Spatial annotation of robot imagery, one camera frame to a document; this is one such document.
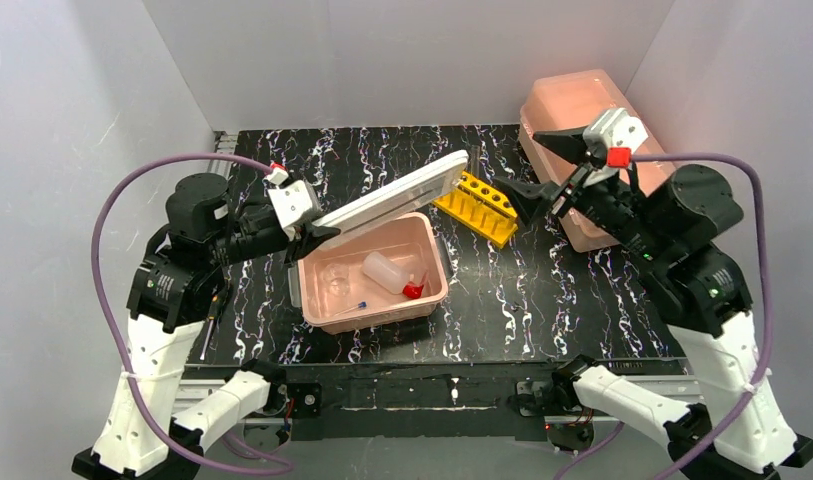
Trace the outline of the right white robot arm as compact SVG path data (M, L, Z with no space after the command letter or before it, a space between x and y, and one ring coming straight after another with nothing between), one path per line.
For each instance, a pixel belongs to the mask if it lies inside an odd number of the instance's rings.
M813 459L813 440L787 423L770 386L767 346L755 338L752 298L739 265L715 239L744 216L729 182L680 157L651 193L639 185L647 132L624 126L540 131L533 139L574 167L562 183L499 178L525 223L576 210L631 255L648 300L680 344L703 399L653 393L578 356L552 375L547 396L563 409L600 411L662 445L690 479L774 479Z

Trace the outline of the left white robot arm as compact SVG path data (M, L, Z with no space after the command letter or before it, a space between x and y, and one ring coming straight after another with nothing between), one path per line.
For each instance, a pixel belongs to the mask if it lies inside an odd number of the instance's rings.
M193 344L230 294L225 268L277 252L299 260L338 234L317 223L317 198L302 181L283 182L254 207L233 217L227 180L217 174L177 183L165 204L166 224L134 274L127 327L112 333L122 372L99 438L74 457L76 475L191 479L221 437L267 405L284 373L250 361L195 406L173 410Z

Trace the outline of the clear glass test tube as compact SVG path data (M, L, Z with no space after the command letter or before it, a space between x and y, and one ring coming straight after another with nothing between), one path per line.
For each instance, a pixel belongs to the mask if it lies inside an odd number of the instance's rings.
M468 171L475 178L480 177L480 157L481 157L481 147L480 146L473 147L470 152Z

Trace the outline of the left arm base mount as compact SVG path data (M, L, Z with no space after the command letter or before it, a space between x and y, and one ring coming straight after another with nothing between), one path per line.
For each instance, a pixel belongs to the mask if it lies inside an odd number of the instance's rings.
M274 409L264 407L261 411L254 411L242 421L239 434L232 431L221 437L221 443L231 453L246 460L265 460L275 456L286 444L290 442L292 420L296 415L295 401L288 393L288 387L279 386L276 390L277 403ZM277 446L270 451L257 450L245 440L245 434L251 429L276 428Z

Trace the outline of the white box lid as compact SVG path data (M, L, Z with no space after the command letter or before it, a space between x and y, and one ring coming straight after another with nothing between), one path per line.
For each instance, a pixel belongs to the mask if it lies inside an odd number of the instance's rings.
M335 228L335 237L318 250L330 250L451 193L461 182L469 154L447 154L315 220L315 227Z

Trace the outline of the white plastic bottle red cap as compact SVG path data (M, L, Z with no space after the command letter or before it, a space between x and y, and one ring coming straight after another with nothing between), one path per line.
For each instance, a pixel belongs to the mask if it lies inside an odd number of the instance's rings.
M410 261L396 263L378 251L368 254L363 260L361 270L371 280L379 284L391 294L401 294L408 299L422 297L424 285L414 285L408 282L409 275L404 266Z

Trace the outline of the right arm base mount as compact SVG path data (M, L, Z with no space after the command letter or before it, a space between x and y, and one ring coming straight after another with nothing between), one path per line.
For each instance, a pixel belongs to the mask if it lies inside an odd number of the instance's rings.
M578 455L597 442L596 422L607 417L573 400L551 380L524 380L515 384L509 400L522 417L541 418L547 441L555 451Z

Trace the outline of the pink plastic bin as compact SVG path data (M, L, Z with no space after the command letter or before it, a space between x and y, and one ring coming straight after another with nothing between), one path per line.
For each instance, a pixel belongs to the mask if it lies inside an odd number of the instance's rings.
M428 265L428 278L421 298L408 299L391 294L367 277L361 270L363 260L378 251L396 263L414 258ZM322 268L341 263L349 268L350 294L329 294L320 278ZM440 248L422 213L408 213L366 234L330 250L317 250L297 264L299 292L292 298L299 302L307 324L329 334L385 325L425 317L435 311L449 293L448 279L442 265ZM358 302L364 310L345 315L334 313Z

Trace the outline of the clear plastic funnel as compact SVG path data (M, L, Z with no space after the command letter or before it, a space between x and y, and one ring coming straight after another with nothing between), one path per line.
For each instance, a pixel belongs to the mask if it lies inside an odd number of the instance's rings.
M428 265L417 258L408 261L404 266L409 275L408 282L414 285L424 285L428 278Z

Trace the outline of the blue capped small vials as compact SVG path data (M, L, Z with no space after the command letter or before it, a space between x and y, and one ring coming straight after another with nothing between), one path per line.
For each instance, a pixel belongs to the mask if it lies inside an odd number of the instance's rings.
M334 316L345 315L345 314L348 314L348 313L351 313L351 312L354 312L354 311L364 310L366 307L367 307L366 302L364 302L364 301L358 302L355 305L351 305L350 307L347 307L347 308L344 308L344 309L342 309L340 311L335 312Z

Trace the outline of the clear glass beaker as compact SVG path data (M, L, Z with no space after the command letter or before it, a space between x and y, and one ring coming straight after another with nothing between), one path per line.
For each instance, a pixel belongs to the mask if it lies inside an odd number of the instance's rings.
M350 294L349 268L341 263L329 263L322 268L321 282L326 291L335 297Z

